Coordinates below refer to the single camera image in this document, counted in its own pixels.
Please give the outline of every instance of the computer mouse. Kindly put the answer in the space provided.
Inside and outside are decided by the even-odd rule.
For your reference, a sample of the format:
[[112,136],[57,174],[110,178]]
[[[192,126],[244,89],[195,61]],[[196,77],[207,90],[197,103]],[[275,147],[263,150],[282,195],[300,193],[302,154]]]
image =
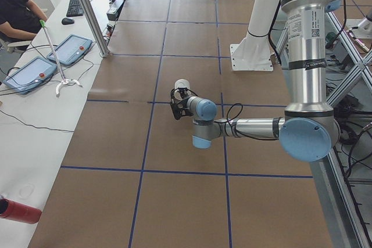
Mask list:
[[71,18],[69,18],[69,17],[64,17],[63,19],[62,19],[62,24],[65,26],[65,25],[67,25],[67,24],[73,24],[75,22],[75,20],[74,19],[71,19]]

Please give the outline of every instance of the qr code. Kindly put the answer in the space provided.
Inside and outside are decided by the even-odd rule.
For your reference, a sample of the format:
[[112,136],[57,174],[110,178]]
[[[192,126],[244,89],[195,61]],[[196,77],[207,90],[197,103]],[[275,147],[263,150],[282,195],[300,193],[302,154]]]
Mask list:
[[312,29],[312,38],[320,37],[320,30],[319,29]]

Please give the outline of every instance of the blue joint cap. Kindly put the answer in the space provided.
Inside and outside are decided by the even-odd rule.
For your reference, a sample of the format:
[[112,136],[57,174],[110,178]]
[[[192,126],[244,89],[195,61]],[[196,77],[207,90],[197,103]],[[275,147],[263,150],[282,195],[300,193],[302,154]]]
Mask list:
[[279,131],[283,149],[293,158],[313,162],[329,153],[332,143],[327,130],[308,118],[291,118]]
[[213,120],[217,114],[217,106],[211,100],[202,99],[196,105],[196,113],[202,120]]
[[328,5],[325,7],[324,11],[326,13],[336,11],[338,8],[341,6],[341,1],[342,0],[333,0]]
[[207,149],[210,148],[212,142],[207,139],[199,138],[198,136],[192,136],[192,145],[196,148]]

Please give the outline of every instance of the person's arm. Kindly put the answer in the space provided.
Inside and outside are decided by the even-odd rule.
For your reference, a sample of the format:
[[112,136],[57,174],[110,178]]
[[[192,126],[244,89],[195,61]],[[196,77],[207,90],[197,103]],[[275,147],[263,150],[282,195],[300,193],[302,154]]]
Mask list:
[[36,36],[36,33],[13,28],[7,21],[0,24],[0,32],[4,33],[8,37],[20,40],[32,40]]
[[33,0],[28,0],[26,2],[26,6],[27,8],[29,8],[29,10],[31,12],[33,12],[39,19],[43,20],[43,21],[46,21],[48,18],[46,16],[46,14],[40,9],[40,7],[33,1]]

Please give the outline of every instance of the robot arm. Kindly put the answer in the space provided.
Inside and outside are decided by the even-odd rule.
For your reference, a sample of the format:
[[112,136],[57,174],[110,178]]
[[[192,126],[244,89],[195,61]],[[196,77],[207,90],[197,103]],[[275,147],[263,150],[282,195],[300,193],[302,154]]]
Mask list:
[[217,108],[212,101],[190,95],[187,82],[176,83],[173,92],[179,92],[181,99],[172,98],[172,110],[193,116],[194,146],[208,148],[210,141],[219,136],[278,139],[283,149],[299,160],[315,161],[326,156],[340,131],[333,108],[326,102],[324,13],[336,10],[340,4],[341,0],[281,0],[288,16],[291,96],[284,119],[215,121]]

